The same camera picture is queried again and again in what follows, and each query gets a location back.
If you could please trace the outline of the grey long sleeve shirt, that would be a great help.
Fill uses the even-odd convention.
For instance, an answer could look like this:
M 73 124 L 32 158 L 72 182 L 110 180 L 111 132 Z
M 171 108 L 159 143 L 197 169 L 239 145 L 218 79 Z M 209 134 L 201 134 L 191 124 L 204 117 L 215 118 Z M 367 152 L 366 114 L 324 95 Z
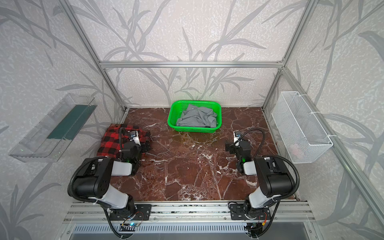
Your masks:
M 217 114 L 213 109 L 189 104 L 176 122 L 178 127 L 216 128 Z

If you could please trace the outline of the green plastic basket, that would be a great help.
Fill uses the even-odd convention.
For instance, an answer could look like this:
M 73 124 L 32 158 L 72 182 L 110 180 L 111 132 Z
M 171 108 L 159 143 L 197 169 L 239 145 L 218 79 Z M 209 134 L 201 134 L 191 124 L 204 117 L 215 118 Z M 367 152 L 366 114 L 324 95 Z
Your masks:
M 178 132 L 214 133 L 222 126 L 222 107 L 209 101 L 176 101 L 168 124 Z

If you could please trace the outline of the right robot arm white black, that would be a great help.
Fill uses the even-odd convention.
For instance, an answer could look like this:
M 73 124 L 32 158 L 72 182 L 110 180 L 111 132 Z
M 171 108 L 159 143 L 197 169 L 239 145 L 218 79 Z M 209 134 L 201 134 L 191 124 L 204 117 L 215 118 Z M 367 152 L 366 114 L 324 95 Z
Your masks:
M 237 169 L 241 174 L 257 177 L 259 186 L 244 202 L 246 214 L 269 208 L 298 190 L 300 175 L 289 160 L 277 155 L 252 158 L 248 141 L 226 143 L 225 151 L 236 156 Z

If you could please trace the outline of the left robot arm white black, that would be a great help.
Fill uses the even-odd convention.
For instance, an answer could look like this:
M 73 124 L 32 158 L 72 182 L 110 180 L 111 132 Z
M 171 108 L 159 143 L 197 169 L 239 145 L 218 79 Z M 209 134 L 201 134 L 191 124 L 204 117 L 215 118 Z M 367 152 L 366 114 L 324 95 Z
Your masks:
M 134 176 L 141 165 L 144 153 L 151 149 L 150 142 L 137 144 L 134 141 L 121 145 L 120 158 L 87 158 L 75 171 L 68 185 L 68 194 L 74 199 L 101 205 L 105 210 L 137 210 L 133 197 L 111 185 L 113 176 Z

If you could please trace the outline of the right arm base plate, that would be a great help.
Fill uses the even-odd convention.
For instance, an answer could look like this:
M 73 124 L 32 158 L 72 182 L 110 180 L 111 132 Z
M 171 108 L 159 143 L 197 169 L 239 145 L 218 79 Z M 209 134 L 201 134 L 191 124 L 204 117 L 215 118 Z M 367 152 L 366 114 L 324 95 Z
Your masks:
M 271 219 L 269 208 L 252 208 L 248 203 L 229 202 L 228 208 L 231 214 L 231 220 L 257 220 L 267 221 Z

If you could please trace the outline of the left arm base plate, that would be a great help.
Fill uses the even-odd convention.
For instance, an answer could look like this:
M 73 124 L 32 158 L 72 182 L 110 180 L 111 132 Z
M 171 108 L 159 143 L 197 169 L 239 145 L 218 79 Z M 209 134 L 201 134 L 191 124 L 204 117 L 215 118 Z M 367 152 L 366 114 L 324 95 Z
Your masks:
M 136 209 L 130 212 L 126 209 L 111 210 L 109 218 L 111 221 L 148 221 L 152 210 L 151 204 L 137 204 Z

